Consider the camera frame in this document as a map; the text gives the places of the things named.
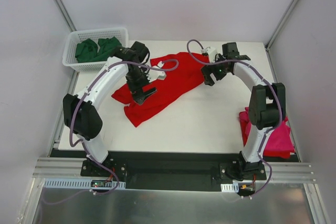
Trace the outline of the white plastic basket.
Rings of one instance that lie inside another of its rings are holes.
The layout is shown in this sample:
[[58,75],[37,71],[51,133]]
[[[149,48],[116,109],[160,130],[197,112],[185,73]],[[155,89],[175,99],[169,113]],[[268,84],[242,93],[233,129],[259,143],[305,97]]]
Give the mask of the white plastic basket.
[[128,31],[123,27],[71,32],[66,40],[62,64],[77,72],[99,70],[112,49],[127,47],[128,42]]

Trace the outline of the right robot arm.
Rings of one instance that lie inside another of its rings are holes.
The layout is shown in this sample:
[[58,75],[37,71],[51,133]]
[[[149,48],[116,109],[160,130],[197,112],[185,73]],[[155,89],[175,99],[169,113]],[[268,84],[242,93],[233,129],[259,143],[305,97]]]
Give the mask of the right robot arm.
[[225,169],[225,175],[242,181],[263,168],[263,154],[271,133],[282,123],[286,114],[286,89],[282,83],[270,83],[253,66],[247,55],[241,55],[237,45],[222,45],[222,53],[214,47],[201,48],[209,62],[201,69],[204,83],[213,86],[228,73],[238,77],[251,91],[248,118],[250,133],[238,160]]

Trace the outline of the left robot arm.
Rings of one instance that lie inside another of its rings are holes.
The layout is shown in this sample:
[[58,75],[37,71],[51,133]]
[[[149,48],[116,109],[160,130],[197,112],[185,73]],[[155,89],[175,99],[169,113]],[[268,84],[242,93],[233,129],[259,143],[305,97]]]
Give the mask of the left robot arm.
[[156,92],[156,88],[144,90],[151,79],[141,64],[149,54],[148,47],[138,41],[130,48],[117,46],[85,88],[63,98],[64,123],[71,130],[70,135],[79,137],[89,159],[95,161],[92,168],[99,176],[105,176],[111,171],[111,163],[106,160],[108,150],[100,135],[103,121],[98,113],[99,107],[122,78],[126,79],[131,98],[138,105],[142,105]]

